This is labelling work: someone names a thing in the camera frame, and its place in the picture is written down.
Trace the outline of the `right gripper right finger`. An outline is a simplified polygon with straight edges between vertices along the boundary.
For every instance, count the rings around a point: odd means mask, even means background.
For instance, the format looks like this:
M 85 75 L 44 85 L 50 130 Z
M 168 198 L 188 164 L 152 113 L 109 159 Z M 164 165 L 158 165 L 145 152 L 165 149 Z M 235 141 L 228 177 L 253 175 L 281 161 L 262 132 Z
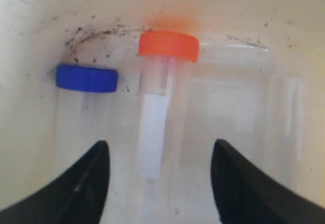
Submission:
M 216 140 L 212 190 L 221 223 L 324 223 L 324 208 L 279 184 L 228 141 Z

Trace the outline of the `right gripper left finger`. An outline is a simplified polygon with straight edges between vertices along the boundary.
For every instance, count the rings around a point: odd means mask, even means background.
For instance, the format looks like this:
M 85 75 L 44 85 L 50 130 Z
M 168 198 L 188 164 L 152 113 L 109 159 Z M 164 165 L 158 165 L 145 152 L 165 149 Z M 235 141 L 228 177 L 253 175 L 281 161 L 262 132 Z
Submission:
M 1 210 L 1 223 L 100 223 L 109 179 L 109 146 L 98 141 L 48 185 Z

